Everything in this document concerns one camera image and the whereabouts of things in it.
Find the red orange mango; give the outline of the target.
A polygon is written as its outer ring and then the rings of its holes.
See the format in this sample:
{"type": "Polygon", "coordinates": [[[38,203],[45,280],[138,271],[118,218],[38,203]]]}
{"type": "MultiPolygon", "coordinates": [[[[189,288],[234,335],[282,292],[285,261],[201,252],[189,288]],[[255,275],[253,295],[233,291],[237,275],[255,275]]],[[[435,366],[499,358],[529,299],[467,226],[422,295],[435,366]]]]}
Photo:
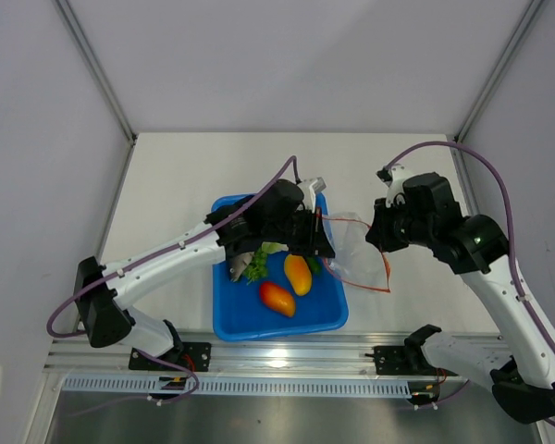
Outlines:
{"type": "Polygon", "coordinates": [[[259,297],[263,305],[270,310],[292,318],[296,312],[293,296],[279,285],[265,281],[259,287],[259,297]]]}

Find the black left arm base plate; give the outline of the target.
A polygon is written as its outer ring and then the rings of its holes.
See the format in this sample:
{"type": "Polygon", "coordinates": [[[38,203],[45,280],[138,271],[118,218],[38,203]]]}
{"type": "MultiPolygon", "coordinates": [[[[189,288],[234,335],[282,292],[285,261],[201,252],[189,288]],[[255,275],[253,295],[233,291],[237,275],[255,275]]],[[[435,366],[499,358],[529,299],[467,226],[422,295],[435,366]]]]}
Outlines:
{"type": "Polygon", "coordinates": [[[173,365],[185,367],[193,372],[207,372],[209,370],[212,344],[209,342],[184,342],[182,351],[171,350],[159,357],[166,362],[160,364],[144,357],[136,349],[131,351],[129,357],[129,370],[133,371],[171,371],[173,365]]]}

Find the white green cabbage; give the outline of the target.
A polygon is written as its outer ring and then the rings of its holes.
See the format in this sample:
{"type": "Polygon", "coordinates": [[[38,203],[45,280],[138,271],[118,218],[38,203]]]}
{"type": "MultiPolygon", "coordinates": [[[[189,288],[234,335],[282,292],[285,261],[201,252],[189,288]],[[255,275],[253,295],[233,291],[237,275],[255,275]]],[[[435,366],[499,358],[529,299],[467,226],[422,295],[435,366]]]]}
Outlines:
{"type": "Polygon", "coordinates": [[[289,247],[286,244],[277,242],[264,242],[261,246],[261,251],[266,254],[274,254],[287,252],[289,247]]]}

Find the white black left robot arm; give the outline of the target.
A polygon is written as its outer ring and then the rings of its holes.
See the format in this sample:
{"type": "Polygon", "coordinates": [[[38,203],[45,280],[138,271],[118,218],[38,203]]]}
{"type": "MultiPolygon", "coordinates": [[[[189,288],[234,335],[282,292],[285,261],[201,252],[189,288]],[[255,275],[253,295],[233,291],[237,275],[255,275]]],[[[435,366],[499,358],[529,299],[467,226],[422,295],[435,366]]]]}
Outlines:
{"type": "Polygon", "coordinates": [[[279,179],[266,191],[224,204],[185,234],[125,261],[101,265],[91,256],[78,265],[76,307],[95,349],[118,343],[149,354],[164,370],[182,358],[177,330],[135,303],[174,278],[220,264],[274,242],[299,256],[335,255],[316,204],[322,178],[294,183],[279,179]]]}

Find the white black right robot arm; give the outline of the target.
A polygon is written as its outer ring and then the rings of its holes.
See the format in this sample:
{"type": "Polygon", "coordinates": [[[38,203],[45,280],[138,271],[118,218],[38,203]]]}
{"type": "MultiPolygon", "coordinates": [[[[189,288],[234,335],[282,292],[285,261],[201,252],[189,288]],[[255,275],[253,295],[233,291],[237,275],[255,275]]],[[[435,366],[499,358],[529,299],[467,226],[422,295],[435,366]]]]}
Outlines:
{"type": "Polygon", "coordinates": [[[427,248],[483,303],[509,347],[495,355],[426,325],[405,339],[405,365],[418,374],[433,367],[469,379],[521,424],[554,417],[555,330],[537,325],[540,308],[510,263],[499,224],[464,215],[449,181],[437,173],[414,176],[395,166],[377,175],[388,191],[374,203],[366,241],[382,253],[427,248]]]}

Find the clear zip top bag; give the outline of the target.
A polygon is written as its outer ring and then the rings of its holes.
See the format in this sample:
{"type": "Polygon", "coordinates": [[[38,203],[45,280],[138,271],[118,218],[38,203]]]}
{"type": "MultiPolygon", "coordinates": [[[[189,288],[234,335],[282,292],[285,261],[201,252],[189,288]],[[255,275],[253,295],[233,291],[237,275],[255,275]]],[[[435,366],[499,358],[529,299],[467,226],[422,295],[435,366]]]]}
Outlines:
{"type": "Polygon", "coordinates": [[[371,228],[354,212],[322,215],[335,257],[325,259],[327,270],[342,283],[356,289],[390,293],[390,266],[387,257],[368,243],[371,228]]]}

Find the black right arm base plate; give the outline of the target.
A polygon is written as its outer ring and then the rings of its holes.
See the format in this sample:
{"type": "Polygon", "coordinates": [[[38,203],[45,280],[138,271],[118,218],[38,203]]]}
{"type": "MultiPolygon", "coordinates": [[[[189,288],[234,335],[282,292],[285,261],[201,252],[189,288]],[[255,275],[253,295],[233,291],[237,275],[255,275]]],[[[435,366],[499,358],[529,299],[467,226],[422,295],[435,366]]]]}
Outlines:
{"type": "Polygon", "coordinates": [[[421,376],[430,368],[421,352],[407,346],[375,346],[364,356],[372,360],[381,376],[421,376]]]}

